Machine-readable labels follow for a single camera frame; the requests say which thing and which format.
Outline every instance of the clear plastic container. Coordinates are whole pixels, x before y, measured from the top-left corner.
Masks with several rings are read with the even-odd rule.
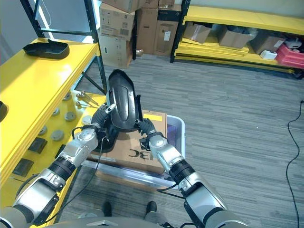
[[[168,140],[186,158],[186,126],[182,119],[173,115],[167,115]],[[97,163],[86,160],[84,166],[95,168]],[[174,181],[166,180],[168,175],[144,172],[124,167],[99,164],[98,170],[116,177],[144,184],[153,188],[170,187]]]

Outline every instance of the white wall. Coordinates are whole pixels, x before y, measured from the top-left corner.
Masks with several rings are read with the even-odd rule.
[[[175,0],[176,4],[181,4],[181,2],[181,0]],[[304,17],[304,0],[191,0],[191,5],[205,5]]]
[[[0,64],[3,64],[37,35],[18,0],[0,0],[0,23]]]
[[[29,0],[34,8],[34,0]],[[86,8],[83,0],[43,0],[41,7],[51,29],[90,31]],[[43,21],[38,16],[41,27]],[[24,46],[37,38],[37,35],[19,0],[0,0],[0,65],[20,51]],[[84,36],[55,34],[56,39],[82,41]]]

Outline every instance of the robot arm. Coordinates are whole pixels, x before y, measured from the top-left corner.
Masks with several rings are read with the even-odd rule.
[[[98,146],[97,132],[103,126],[115,105],[98,109],[92,124],[82,127],[82,131],[70,141],[58,158],[44,169],[21,194],[12,207],[1,208],[0,228],[26,228],[42,225],[53,211],[60,192],[67,179],[89,153]]]
[[[147,134],[140,140],[142,149],[151,150],[178,185],[185,198],[184,207],[194,224],[206,228],[248,228],[230,212],[224,200],[206,180],[186,162],[183,156],[157,132],[149,119],[138,121],[140,130]]]

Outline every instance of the black cable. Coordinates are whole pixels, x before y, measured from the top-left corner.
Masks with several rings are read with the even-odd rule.
[[[286,179],[287,179],[287,183],[288,183],[289,189],[290,189],[291,194],[292,194],[292,196],[293,196],[294,208],[295,208],[295,212],[296,212],[296,219],[297,219],[297,223],[298,223],[298,226],[297,226],[298,228],[299,228],[299,212],[298,212],[298,208],[297,208],[296,203],[295,203],[295,195],[294,195],[293,189],[291,188],[290,181],[289,181],[289,178],[288,178],[288,168],[289,168],[289,165],[290,165],[295,159],[297,159],[297,157],[299,157],[299,155],[300,155],[300,147],[299,147],[299,145],[296,143],[296,141],[295,141],[293,135],[291,134],[289,125],[290,125],[290,123],[292,123],[292,122],[294,122],[294,121],[296,121],[296,120],[298,120],[298,119],[300,118],[300,116],[301,116],[301,109],[302,109],[302,103],[304,103],[304,100],[302,100],[302,101],[300,102],[300,112],[299,112],[298,117],[295,118],[295,119],[292,120],[292,121],[289,121],[288,124],[287,124],[288,132],[289,132],[291,138],[293,139],[293,141],[294,141],[294,143],[295,143],[295,145],[296,145],[296,147],[297,147],[297,149],[298,149],[298,153],[297,153],[297,155],[296,155],[292,160],[290,160],[289,163],[287,164],[286,173],[285,173],[285,174],[286,174]]]
[[[15,199],[17,198],[17,196],[20,194],[21,190],[24,188],[24,186],[26,186],[26,184],[28,184],[32,179],[34,179],[35,177],[37,177],[39,175],[39,173],[33,174],[31,177],[27,178],[26,181],[24,181],[20,187],[18,188],[18,191],[16,193]]]
[[[101,140],[100,155],[99,155],[99,158],[98,158],[97,166],[96,166],[95,171],[92,174],[91,178],[89,179],[89,181],[86,183],[86,185],[75,196],[72,197],[72,199],[70,199],[68,202],[66,202],[66,204],[63,205],[59,209],[59,211],[55,215],[53,215],[53,217],[51,217],[49,220],[45,221],[44,224],[47,223],[47,222],[49,222],[49,221],[51,221],[53,218],[55,218],[70,202],[72,202],[78,195],[80,195],[86,189],[86,187],[90,184],[90,182],[93,179],[93,177],[95,176],[96,171],[97,171],[98,166],[99,166],[99,160],[101,158],[101,152],[102,152],[102,149],[103,149],[103,141],[104,141],[104,139],[105,139],[105,137],[103,137],[103,139]]]
[[[180,226],[180,228],[183,228],[184,226],[195,226],[195,224],[192,223],[192,222],[185,222],[184,224],[182,224],[182,225]]]
[[[177,197],[177,198],[180,198],[180,199],[185,199],[182,196],[178,196],[178,195],[174,195],[174,194],[166,192],[167,190],[170,190],[170,189],[174,188],[175,186],[177,186],[177,184],[174,184],[171,187],[168,187],[168,188],[165,188],[165,189],[157,189],[157,191],[162,193],[162,194],[166,194],[166,195],[169,195],[169,196],[174,196],[174,197]]]

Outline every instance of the yellow shelf board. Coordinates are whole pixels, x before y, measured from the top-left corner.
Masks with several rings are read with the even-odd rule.
[[[64,59],[31,57],[21,50],[0,66],[0,98],[8,106],[0,123],[0,187],[83,69],[100,55],[98,44],[63,42],[70,49]]]
[[[175,51],[175,55],[182,54],[182,55],[196,55],[200,57],[209,57],[209,58],[221,58],[221,59],[228,59],[234,61],[242,61],[242,62],[250,62],[250,63],[259,63],[259,64],[266,64],[266,65],[274,65],[280,66],[280,64],[275,59],[263,59],[261,56],[256,54],[252,47],[248,45],[249,52],[245,56],[238,56],[238,55],[228,55],[222,54],[217,51],[207,52],[207,51],[200,51],[199,49],[186,49],[186,48],[178,48]]]
[[[260,69],[266,69],[266,70],[280,71],[280,72],[290,73],[290,74],[294,72],[294,70],[290,69],[290,68],[268,66],[268,65],[254,64],[254,63],[248,63],[248,62],[238,62],[238,61],[231,61],[231,60],[217,59],[217,58],[204,58],[204,57],[199,57],[199,56],[177,55],[175,57],[175,59],[208,62],[208,63],[229,64],[229,65],[236,65],[236,66],[243,66],[243,67],[254,67],[254,68],[260,68]]]
[[[251,12],[240,9],[222,9],[190,5],[183,23],[185,24],[186,21],[245,26],[304,35],[304,18]]]
[[[218,41],[219,40],[215,35],[209,34],[204,43],[199,43],[199,42],[191,40],[191,39],[182,38],[180,45],[182,44],[185,47],[223,49],[223,50],[227,50],[227,51],[235,50],[235,51],[245,52],[245,53],[248,53],[248,51],[249,51],[249,48],[247,46],[245,46],[243,48],[226,47],[226,46],[221,46]]]
[[[11,206],[14,203],[16,192],[19,186],[22,184],[22,181],[25,181],[28,177],[32,176],[32,174],[39,173],[44,168],[48,168],[50,166],[50,164],[54,161],[55,155],[57,154],[60,146],[62,144],[67,144],[67,142],[72,140],[72,136],[71,136],[72,129],[77,126],[83,126],[83,124],[81,123],[82,117],[86,115],[93,115],[94,112],[97,110],[98,108],[97,106],[95,105],[89,106],[84,101],[78,100],[78,98],[76,98],[76,93],[78,93],[78,91],[71,91],[72,99],[68,101],[62,101],[58,105],[58,108],[60,110],[59,115],[50,117],[49,120],[45,123],[45,126],[47,127],[47,132],[44,135],[35,136],[47,140],[47,144],[44,147],[41,154],[29,150],[26,150],[25,153],[23,154],[22,158],[29,159],[34,162],[27,176],[21,177],[19,175],[11,173],[7,181],[3,184],[0,191],[0,195],[1,195],[0,202],[2,207]],[[98,104],[100,105],[106,101],[106,97],[103,95],[97,95],[97,94],[88,94],[88,95],[92,97],[95,101],[97,101]],[[79,101],[81,103],[81,107],[77,107],[75,105],[76,101]],[[66,112],[74,112],[76,114],[76,119],[72,122],[65,121],[64,115]],[[61,141],[53,141],[50,138],[51,134],[53,131],[59,129],[64,132],[64,138]],[[68,188],[72,183],[75,173],[76,171],[68,179],[65,187],[59,193],[58,195],[59,202],[57,203],[55,209],[53,210],[52,214],[49,217],[52,217],[60,209],[62,202],[65,198],[65,195],[68,191]],[[55,219],[39,227],[49,226],[53,224],[54,221]]]

